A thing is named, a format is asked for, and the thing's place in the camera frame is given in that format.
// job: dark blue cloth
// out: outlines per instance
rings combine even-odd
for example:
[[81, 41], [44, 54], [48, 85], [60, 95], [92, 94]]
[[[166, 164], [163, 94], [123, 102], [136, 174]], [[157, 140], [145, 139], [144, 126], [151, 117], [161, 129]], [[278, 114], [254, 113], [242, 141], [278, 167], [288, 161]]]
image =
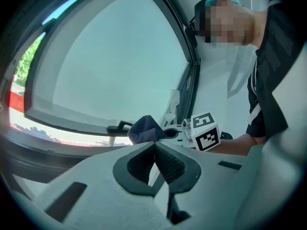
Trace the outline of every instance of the dark blue cloth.
[[128, 131], [128, 137], [133, 144], [140, 144], [148, 141], [157, 141], [166, 138], [167, 135], [153, 119], [147, 115], [141, 117]]

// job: white cube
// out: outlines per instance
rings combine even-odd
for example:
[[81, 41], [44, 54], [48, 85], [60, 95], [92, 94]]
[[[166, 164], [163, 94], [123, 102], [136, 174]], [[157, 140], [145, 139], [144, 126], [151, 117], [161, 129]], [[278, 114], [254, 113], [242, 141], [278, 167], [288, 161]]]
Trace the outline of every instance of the white cube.
[[211, 113], [201, 113], [191, 117], [191, 136], [195, 148], [210, 150], [221, 143], [219, 127]]

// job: black shirt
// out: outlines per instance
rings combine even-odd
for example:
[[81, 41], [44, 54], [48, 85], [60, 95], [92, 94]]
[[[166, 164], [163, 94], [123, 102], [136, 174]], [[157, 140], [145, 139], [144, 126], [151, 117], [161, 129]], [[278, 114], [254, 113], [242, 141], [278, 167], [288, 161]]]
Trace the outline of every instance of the black shirt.
[[249, 112], [258, 110], [246, 130], [252, 137], [266, 136], [269, 139], [288, 128], [272, 92], [292, 67], [304, 40], [286, 14], [285, 6], [277, 3], [268, 8], [263, 41], [256, 51], [257, 61], [248, 79]]

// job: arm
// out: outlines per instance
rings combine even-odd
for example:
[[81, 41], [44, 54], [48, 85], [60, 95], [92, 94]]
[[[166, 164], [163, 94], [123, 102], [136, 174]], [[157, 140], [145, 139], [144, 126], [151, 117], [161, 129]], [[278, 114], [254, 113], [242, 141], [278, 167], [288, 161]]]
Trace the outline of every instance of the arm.
[[208, 152], [247, 156], [253, 146], [264, 143], [265, 137], [254, 138], [246, 133], [237, 139], [222, 140], [220, 145]]
[[[250, 104], [249, 113], [252, 113], [258, 104], [257, 96], [254, 94], [251, 87], [251, 76], [248, 79], [248, 100]], [[262, 111], [254, 117], [252, 123], [248, 125], [246, 134], [233, 140], [222, 140], [222, 143], [209, 152], [226, 153], [232, 155], [247, 156], [250, 149], [258, 144], [264, 144], [265, 139], [265, 126]]]

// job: glass pane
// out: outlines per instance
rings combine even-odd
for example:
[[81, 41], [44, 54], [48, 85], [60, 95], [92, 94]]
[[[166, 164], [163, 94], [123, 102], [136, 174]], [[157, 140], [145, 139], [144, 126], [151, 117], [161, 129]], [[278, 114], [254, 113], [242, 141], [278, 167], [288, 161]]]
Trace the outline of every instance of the glass pane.
[[[89, 2], [87, 11], [103, 1]], [[85, 16], [80, 10], [71, 20], [84, 22]], [[159, 121], [188, 63], [155, 2], [117, 0], [86, 22], [69, 45], [67, 36], [79, 23], [65, 23], [39, 63], [33, 106], [38, 110], [44, 100], [55, 117], [101, 127], [144, 115]]]
[[128, 137], [116, 137], [114, 142], [114, 147], [131, 146], [132, 142]]

